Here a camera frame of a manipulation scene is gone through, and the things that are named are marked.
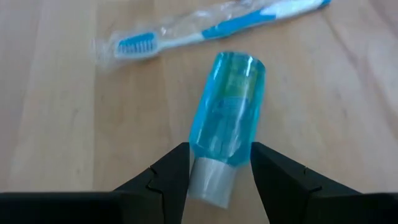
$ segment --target tube cap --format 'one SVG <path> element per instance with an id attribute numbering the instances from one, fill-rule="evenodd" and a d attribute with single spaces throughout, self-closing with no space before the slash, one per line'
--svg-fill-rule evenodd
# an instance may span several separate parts
<path id="1" fill-rule="evenodd" d="M 214 159 L 195 159 L 188 194 L 221 208 L 228 208 L 236 168 Z"/>

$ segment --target plastic wrapper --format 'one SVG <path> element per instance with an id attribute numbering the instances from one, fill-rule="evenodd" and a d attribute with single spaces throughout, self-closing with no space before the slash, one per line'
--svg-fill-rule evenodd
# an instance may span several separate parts
<path id="1" fill-rule="evenodd" d="M 114 69 L 141 58 L 119 58 L 115 56 L 118 41 L 144 33 L 155 33 L 159 40 L 174 40 L 234 19 L 272 3 L 272 0 L 229 1 L 214 4 L 193 12 L 171 16 L 145 27 L 133 27 L 130 30 L 112 30 L 110 36 L 94 41 L 96 64 L 104 69 Z"/>

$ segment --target blue plastic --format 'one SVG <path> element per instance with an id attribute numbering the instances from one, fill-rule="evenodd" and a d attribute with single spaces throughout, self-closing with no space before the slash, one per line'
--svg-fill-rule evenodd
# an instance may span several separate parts
<path id="1" fill-rule="evenodd" d="M 146 32 L 121 40 L 117 45 L 117 50 L 121 54 L 151 52 L 156 48 L 156 35 L 153 32 Z M 146 48 L 142 44 L 150 43 Z"/>
<path id="2" fill-rule="evenodd" d="M 276 19 L 276 15 L 262 15 L 261 11 L 262 9 L 235 19 L 221 22 L 216 26 L 202 31 L 202 35 L 206 40 L 227 37 L 245 28 L 255 26 L 263 22 L 271 22 Z"/>
<path id="3" fill-rule="evenodd" d="M 249 162 L 265 75 L 266 68 L 250 55 L 217 55 L 190 133 L 196 158 L 215 159 L 233 167 Z"/>
<path id="4" fill-rule="evenodd" d="M 320 5 L 320 9 L 329 5 L 331 3 L 331 0 L 323 0 L 322 4 Z"/>

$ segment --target toothbrush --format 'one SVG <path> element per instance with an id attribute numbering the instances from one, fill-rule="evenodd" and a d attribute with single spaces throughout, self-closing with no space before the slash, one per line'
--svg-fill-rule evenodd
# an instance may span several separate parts
<path id="1" fill-rule="evenodd" d="M 223 21 L 202 32 L 174 40 L 160 40 L 155 32 L 141 33 L 116 41 L 114 56 L 118 59 L 144 59 L 172 47 L 227 37 L 245 28 L 289 19 L 323 8 L 331 0 L 281 0 L 249 14 Z"/>

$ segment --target wooden table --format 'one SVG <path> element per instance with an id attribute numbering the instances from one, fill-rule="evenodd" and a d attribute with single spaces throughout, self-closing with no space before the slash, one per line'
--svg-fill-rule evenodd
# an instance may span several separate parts
<path id="1" fill-rule="evenodd" d="M 0 189 L 111 190 L 186 141 L 217 52 L 268 69 L 257 140 L 361 192 L 398 191 L 398 2 L 327 9 L 164 52 L 103 75 L 92 40 L 115 21 L 215 0 L 0 0 Z M 229 210 L 184 223 L 264 223 L 250 167 Z"/>

